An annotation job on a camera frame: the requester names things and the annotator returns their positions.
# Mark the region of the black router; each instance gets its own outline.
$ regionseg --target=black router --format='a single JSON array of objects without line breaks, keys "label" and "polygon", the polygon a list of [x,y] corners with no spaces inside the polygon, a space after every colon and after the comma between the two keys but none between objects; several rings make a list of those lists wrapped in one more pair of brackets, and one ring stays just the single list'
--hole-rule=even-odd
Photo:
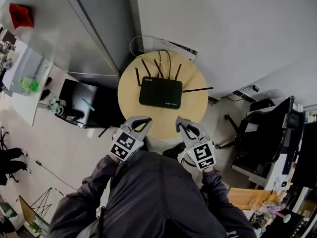
[{"label": "black router", "polygon": [[141,87],[139,97],[139,102],[141,105],[166,109],[179,109],[182,101],[182,93],[213,89],[213,87],[207,87],[183,91],[183,83],[181,81],[177,81],[177,76],[182,67],[182,64],[180,64],[178,67],[175,79],[171,80],[164,78],[158,62],[155,59],[154,63],[158,68],[157,77],[151,77],[150,71],[144,60],[141,59],[141,61],[149,75],[148,77],[143,77],[141,84],[139,71],[137,68],[135,68],[138,85]]}]

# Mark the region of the jacket sleeve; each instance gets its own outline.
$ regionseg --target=jacket sleeve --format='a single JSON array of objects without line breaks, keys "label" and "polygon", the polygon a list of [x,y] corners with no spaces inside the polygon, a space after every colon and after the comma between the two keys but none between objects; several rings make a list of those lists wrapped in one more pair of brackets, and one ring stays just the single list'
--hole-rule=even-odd
[{"label": "jacket sleeve", "polygon": [[117,165],[109,156],[105,156],[92,175],[83,179],[83,185],[77,192],[66,195],[59,202],[50,224],[49,238],[76,237],[96,219],[100,198]]},{"label": "jacket sleeve", "polygon": [[256,238],[244,213],[229,203],[226,186],[222,183],[218,171],[203,173],[204,192],[208,195],[208,207],[211,213],[221,222],[230,234],[240,238]]}]

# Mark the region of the wooden board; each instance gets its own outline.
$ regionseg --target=wooden board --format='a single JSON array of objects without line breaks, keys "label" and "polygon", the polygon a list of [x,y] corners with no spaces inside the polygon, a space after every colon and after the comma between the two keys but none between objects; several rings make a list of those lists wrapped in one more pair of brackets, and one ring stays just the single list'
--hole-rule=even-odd
[{"label": "wooden board", "polygon": [[[169,58],[166,52],[161,51],[161,62],[164,64],[164,77],[168,78]],[[183,90],[207,87],[206,81],[198,68],[187,58],[180,54],[169,52],[171,56],[170,79],[174,79],[182,64],[177,80],[183,83]],[[158,52],[150,52],[147,55],[159,61]],[[135,68],[138,68],[140,81],[148,76],[141,59],[143,59],[152,76],[156,76],[158,69],[153,60],[147,56],[134,59],[123,73],[118,87],[118,100],[120,109],[126,119],[132,116],[149,116],[153,119],[152,127],[147,136],[155,139],[180,137],[176,132],[175,121],[178,116],[200,122],[203,118],[207,104],[208,91],[189,92],[182,94],[181,107],[177,110],[144,106],[139,103],[141,87],[138,86]]]},{"label": "wooden board", "polygon": [[20,201],[22,213],[26,222],[28,222],[29,224],[33,223],[35,221],[35,216],[36,216],[41,222],[49,226],[49,224],[42,217],[40,217],[20,195],[19,195],[19,201]]},{"label": "wooden board", "polygon": [[250,210],[250,202],[255,199],[257,203],[264,201],[280,202],[283,197],[283,193],[279,196],[271,191],[260,189],[243,189],[243,188],[231,188],[228,193],[229,202],[241,210]]}]

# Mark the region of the round wooden table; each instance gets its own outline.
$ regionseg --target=round wooden table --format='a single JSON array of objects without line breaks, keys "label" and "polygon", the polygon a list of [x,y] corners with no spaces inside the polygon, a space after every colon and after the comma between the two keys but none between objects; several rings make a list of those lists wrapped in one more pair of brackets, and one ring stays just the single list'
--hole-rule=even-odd
[{"label": "round wooden table", "polygon": [[[164,78],[168,78],[169,58],[166,52],[160,51],[161,70]],[[183,83],[183,90],[205,88],[206,81],[202,73],[187,58],[180,54],[169,52],[171,58],[170,79],[174,79],[179,67],[182,64],[177,80]],[[158,51],[147,53],[150,57],[159,60]],[[118,87],[118,100],[120,109],[126,119],[133,116],[148,116],[153,119],[152,127],[147,136],[154,139],[167,139],[179,137],[176,132],[175,121],[178,116],[200,122],[205,114],[208,104],[208,91],[197,91],[182,93],[181,107],[177,110],[144,106],[139,103],[140,89],[138,86],[135,68],[138,68],[140,82],[144,76],[148,76],[141,59],[143,59],[153,77],[156,77],[158,69],[152,59],[148,56],[141,56],[134,59],[124,71]]]}]

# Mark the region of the tiled floor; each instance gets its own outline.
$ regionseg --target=tiled floor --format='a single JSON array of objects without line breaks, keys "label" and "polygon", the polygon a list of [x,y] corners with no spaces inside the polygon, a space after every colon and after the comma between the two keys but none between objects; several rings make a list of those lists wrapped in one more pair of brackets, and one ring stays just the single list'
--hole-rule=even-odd
[{"label": "tiled floor", "polygon": [[[63,84],[66,75],[55,67],[51,76],[53,78],[52,92],[54,92],[55,87]],[[93,131],[80,129],[56,118],[44,109],[38,109],[34,126],[31,127],[15,110],[10,108],[9,98],[4,94],[0,98],[0,122],[10,133],[6,143],[10,147],[21,147],[28,151],[30,159],[25,159],[25,161],[32,169],[32,173],[17,172],[15,177],[20,182],[15,183],[13,180],[9,180],[7,186],[0,186],[0,194],[4,200],[13,205],[17,212],[21,212],[19,202],[17,202],[18,195],[32,204],[47,189],[52,187],[53,190],[48,199],[48,203],[51,203],[52,207],[45,216],[49,222],[58,201],[62,198],[61,193],[65,195],[74,190],[38,166],[34,160],[39,160],[44,167],[51,170],[63,181],[78,188],[81,185],[81,180],[91,174],[96,163],[107,153],[115,129],[108,129],[101,138],[98,138],[102,129],[94,129]],[[240,102],[223,99],[215,105],[208,105],[201,123],[214,142],[225,143],[234,138],[235,131],[229,122],[224,120],[223,116],[230,114],[239,123],[246,112],[247,109],[243,108]],[[163,141],[148,138],[148,147],[150,151],[162,153],[180,141],[181,138]],[[230,186],[246,186],[248,184],[247,177],[230,168],[232,151],[233,148],[215,151],[216,169],[222,171],[224,181]],[[200,184],[201,173],[196,168],[186,164],[184,167],[192,173],[197,184]],[[108,189],[103,194],[102,205],[106,204],[107,196]]]}]

